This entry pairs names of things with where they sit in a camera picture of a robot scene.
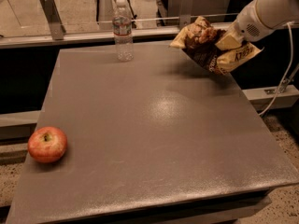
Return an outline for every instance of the red apple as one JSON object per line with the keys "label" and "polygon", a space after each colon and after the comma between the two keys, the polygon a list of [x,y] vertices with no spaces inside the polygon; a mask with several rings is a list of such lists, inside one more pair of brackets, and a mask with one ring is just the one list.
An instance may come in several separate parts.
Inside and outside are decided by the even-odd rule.
{"label": "red apple", "polygon": [[44,127],[36,130],[28,140],[28,152],[38,162],[59,160],[67,148],[65,133],[55,127]]}

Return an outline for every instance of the metal post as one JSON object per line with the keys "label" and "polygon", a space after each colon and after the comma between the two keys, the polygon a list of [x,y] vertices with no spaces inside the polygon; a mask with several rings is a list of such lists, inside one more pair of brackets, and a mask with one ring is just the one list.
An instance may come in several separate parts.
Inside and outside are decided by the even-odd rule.
{"label": "metal post", "polygon": [[53,40],[63,40],[66,32],[54,0],[39,0],[46,15]]}
{"label": "metal post", "polygon": [[183,28],[191,22],[193,0],[181,0],[179,12],[179,28]]}

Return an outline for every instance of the gray tabletop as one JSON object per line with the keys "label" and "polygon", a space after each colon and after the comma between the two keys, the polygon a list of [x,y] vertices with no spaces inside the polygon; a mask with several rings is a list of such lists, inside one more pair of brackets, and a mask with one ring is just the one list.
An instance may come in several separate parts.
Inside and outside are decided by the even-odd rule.
{"label": "gray tabletop", "polygon": [[31,157],[7,223],[112,215],[274,189],[299,174],[231,76],[168,41],[63,49],[37,128],[65,131],[55,164]]}

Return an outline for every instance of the crumpled snack bag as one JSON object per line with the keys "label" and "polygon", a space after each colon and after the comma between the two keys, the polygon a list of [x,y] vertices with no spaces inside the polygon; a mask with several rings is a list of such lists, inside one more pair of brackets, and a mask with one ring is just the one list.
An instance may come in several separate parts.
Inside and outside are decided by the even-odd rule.
{"label": "crumpled snack bag", "polygon": [[178,33],[170,47],[183,49],[204,69],[224,75],[261,52],[247,41],[231,43],[230,34],[230,31],[215,29],[204,17],[198,17]]}

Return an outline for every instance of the water bottle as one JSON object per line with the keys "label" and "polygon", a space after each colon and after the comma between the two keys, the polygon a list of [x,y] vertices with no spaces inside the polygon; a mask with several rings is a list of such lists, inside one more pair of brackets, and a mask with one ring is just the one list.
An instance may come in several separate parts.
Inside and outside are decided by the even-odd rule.
{"label": "water bottle", "polygon": [[112,23],[118,59],[131,61],[134,57],[131,12],[125,0],[116,0]]}

